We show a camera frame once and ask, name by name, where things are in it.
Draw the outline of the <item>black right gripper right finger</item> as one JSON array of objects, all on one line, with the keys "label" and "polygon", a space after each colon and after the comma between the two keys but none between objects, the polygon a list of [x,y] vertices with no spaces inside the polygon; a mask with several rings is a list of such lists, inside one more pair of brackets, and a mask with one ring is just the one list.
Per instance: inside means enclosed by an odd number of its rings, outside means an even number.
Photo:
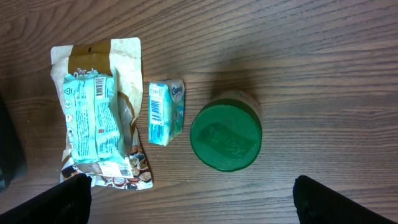
[{"label": "black right gripper right finger", "polygon": [[296,178],[293,198],[300,224],[395,224],[306,175]]}]

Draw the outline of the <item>green lid white jar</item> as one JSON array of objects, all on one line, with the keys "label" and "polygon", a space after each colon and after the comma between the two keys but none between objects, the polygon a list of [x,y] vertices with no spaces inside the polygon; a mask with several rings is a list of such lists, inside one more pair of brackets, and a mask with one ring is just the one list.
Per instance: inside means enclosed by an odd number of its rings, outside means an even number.
[{"label": "green lid white jar", "polygon": [[262,147],[258,102],[241,90],[220,93],[193,120],[190,144],[197,158],[216,170],[234,172],[250,166]]}]

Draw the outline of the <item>green white Kleenex tissue pack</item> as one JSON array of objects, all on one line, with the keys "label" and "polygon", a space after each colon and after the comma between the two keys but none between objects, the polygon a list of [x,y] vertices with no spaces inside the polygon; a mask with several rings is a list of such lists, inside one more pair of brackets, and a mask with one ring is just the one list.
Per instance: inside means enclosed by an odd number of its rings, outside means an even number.
[{"label": "green white Kleenex tissue pack", "polygon": [[149,142],[166,146],[183,130],[185,85],[181,79],[149,83]]}]

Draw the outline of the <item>brown snack packet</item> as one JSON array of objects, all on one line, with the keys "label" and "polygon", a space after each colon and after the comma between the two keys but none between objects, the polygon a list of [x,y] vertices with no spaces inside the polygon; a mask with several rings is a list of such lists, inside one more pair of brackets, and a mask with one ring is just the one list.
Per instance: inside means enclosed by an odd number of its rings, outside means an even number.
[{"label": "brown snack packet", "polygon": [[55,46],[50,54],[50,75],[64,115],[64,78],[68,74],[79,77],[96,71],[117,77],[122,130],[124,125],[135,125],[141,111],[143,95],[141,41],[137,37],[101,40],[87,45]]}]

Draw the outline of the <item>white labelled snack packet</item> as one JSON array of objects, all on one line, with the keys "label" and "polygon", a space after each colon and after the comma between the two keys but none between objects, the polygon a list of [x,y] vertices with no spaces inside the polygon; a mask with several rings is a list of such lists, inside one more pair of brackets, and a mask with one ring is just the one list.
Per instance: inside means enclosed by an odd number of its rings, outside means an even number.
[{"label": "white labelled snack packet", "polygon": [[123,126],[123,152],[116,151],[104,158],[97,152],[90,157],[85,156],[86,150],[76,152],[75,143],[70,142],[73,133],[73,128],[67,126],[67,148],[63,151],[60,182],[77,174],[85,174],[91,178],[93,187],[123,190],[145,190],[153,187],[149,163],[133,123]]}]

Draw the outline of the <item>teal snack packet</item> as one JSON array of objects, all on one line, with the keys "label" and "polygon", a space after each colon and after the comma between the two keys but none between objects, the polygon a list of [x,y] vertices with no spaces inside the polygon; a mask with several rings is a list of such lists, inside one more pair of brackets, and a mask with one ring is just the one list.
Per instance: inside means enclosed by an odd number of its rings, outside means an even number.
[{"label": "teal snack packet", "polygon": [[65,121],[77,164],[122,162],[124,137],[118,110],[117,77],[93,71],[63,81]]}]

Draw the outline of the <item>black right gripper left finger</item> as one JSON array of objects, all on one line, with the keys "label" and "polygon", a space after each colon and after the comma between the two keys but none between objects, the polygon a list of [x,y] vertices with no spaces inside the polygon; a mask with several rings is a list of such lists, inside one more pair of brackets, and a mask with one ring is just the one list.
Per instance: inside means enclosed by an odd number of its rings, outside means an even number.
[{"label": "black right gripper left finger", "polygon": [[91,181],[77,174],[40,195],[1,214],[1,223],[76,223],[90,217]]}]

